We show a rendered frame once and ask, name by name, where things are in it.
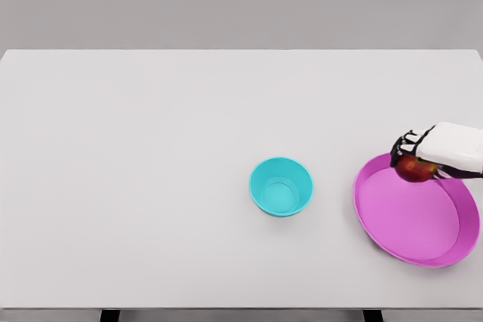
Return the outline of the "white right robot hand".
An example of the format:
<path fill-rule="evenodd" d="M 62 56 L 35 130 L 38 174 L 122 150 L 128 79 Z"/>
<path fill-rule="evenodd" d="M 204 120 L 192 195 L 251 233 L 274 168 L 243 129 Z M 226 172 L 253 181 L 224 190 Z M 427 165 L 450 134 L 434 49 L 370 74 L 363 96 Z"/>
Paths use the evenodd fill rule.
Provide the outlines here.
<path fill-rule="evenodd" d="M 450 122 L 411 129 L 390 151 L 390 166 L 404 155 L 436 164 L 439 179 L 483 179 L 483 130 Z"/>

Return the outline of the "red apple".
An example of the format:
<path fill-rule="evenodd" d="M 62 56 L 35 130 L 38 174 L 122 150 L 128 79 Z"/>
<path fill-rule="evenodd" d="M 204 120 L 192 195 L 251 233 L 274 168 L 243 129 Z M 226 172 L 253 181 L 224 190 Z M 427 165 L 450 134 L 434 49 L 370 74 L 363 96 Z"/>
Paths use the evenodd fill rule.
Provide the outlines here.
<path fill-rule="evenodd" d="M 412 155 L 401 156 L 394 168 L 395 172 L 407 182 L 425 182 L 433 178 L 438 171 L 437 164 Z"/>

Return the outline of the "pink plate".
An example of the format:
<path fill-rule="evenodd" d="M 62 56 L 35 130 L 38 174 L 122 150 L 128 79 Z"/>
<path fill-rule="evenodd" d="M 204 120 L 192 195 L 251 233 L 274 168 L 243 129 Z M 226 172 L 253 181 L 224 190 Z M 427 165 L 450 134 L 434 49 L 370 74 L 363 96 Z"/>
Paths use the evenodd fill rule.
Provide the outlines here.
<path fill-rule="evenodd" d="M 355 213 L 379 247 L 404 262 L 446 267 L 475 248 L 481 228 L 475 198 L 459 179 L 406 182 L 388 154 L 367 161 L 352 189 Z"/>

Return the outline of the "blue bowl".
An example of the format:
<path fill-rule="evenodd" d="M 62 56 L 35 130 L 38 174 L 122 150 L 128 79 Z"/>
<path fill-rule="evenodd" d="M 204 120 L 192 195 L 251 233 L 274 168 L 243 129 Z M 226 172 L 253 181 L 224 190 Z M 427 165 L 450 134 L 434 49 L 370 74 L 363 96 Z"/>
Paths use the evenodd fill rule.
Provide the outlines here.
<path fill-rule="evenodd" d="M 310 172 L 292 158 L 267 158 L 251 171 L 248 190 L 253 202 L 275 217 L 293 216 L 310 203 L 314 182 Z"/>

